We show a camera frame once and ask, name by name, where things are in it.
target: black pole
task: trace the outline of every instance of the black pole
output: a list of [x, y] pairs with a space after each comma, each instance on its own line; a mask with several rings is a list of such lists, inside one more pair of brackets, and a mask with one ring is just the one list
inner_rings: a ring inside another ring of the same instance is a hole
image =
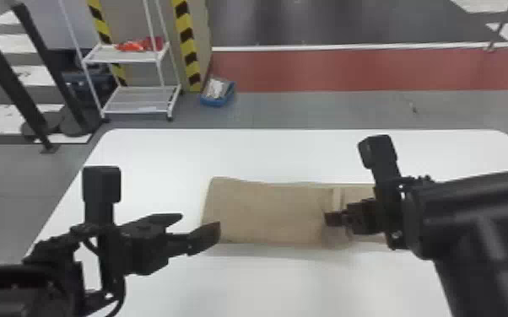
[[46, 64], [53, 81], [57, 85], [59, 92], [65, 100], [65, 105], [71, 110], [71, 114], [75, 117], [79, 123], [86, 123], [83, 113], [77, 106], [77, 100], [71, 95], [71, 92], [67, 88], [67, 84], [63, 79], [63, 76], [58, 71], [59, 67], [56, 65], [55, 60], [51, 57], [51, 53], [47, 50], [46, 43], [41, 39], [40, 32], [35, 27], [34, 21], [31, 19], [30, 11], [24, 3], [17, 3], [12, 6], [12, 11], [18, 17], [19, 22], [24, 27], [25, 32], [34, 43], [37, 53], [40, 55], [41, 60]]
[[496, 42], [500, 39], [500, 33], [502, 33], [502, 30], [504, 29], [504, 26], [508, 23], [508, 9], [504, 14], [502, 14], [502, 19], [500, 21], [500, 24], [498, 24], [498, 29], [496, 29], [496, 32], [494, 33], [494, 36], [492, 37], [492, 40], [490, 40], [489, 45], [486, 47], [486, 51], [494, 51], [494, 46], [496, 45]]
[[2, 52], [0, 52], [0, 86], [16, 105], [19, 113], [30, 125], [34, 134], [41, 140], [45, 150], [47, 152], [54, 151], [56, 147], [49, 141], [46, 135], [46, 119], [37, 109], [34, 100], [25, 90]]
[[65, 79], [63, 79], [63, 75], [59, 71], [59, 66], [54, 56], [49, 52], [46, 43], [43, 41], [43, 38], [41, 38], [39, 30], [35, 26], [34, 20], [31, 18], [28, 7], [26, 7], [24, 3], [15, 3], [12, 5], [12, 11], [14, 11], [19, 22], [24, 27], [25, 32], [34, 43], [37, 53], [46, 64], [53, 81], [63, 97], [65, 105], [69, 109], [69, 112], [65, 115], [61, 123], [62, 133], [70, 137], [78, 137], [96, 131], [101, 122], [100, 113], [97, 109], [83, 110], [77, 99], [73, 97], [65, 83]]

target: yellow and black striped pillar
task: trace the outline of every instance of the yellow and black striped pillar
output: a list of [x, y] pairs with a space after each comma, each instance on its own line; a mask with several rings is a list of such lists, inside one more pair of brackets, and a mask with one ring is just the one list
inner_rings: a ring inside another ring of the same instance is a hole
[[[99, 34], [100, 41], [103, 44], [112, 44], [111, 30], [105, 22], [105, 15], [102, 13], [100, 0], [87, 0], [90, 14], [93, 16], [96, 32]], [[111, 72], [118, 78], [120, 85], [127, 86], [126, 72], [120, 64], [111, 64]]]
[[197, 55], [197, 45], [193, 36], [193, 24], [187, 0], [171, 0], [176, 13], [176, 29], [181, 40], [181, 57], [185, 63], [185, 74], [190, 91], [201, 90], [201, 68]]

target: beige towel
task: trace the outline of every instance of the beige towel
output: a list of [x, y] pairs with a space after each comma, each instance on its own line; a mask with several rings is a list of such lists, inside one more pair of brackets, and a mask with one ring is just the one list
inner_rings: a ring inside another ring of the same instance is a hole
[[221, 222], [221, 242], [339, 249], [351, 238], [323, 213], [373, 197], [372, 185], [265, 184], [215, 177], [203, 223]]

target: white shelf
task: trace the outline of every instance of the white shelf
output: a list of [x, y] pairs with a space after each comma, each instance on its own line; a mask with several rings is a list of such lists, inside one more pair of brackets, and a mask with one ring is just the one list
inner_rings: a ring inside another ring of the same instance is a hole
[[167, 113], [171, 117], [181, 86], [118, 87], [103, 109], [108, 114]]
[[83, 59], [84, 63], [137, 63], [161, 61], [170, 42], [165, 42], [161, 51], [118, 51], [113, 45], [97, 44], [95, 48]]

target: red floor stripe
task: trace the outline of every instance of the red floor stripe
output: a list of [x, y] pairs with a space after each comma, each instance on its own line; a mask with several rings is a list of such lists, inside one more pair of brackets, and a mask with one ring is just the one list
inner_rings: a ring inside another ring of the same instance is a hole
[[215, 52], [240, 91], [508, 89], [508, 48]]

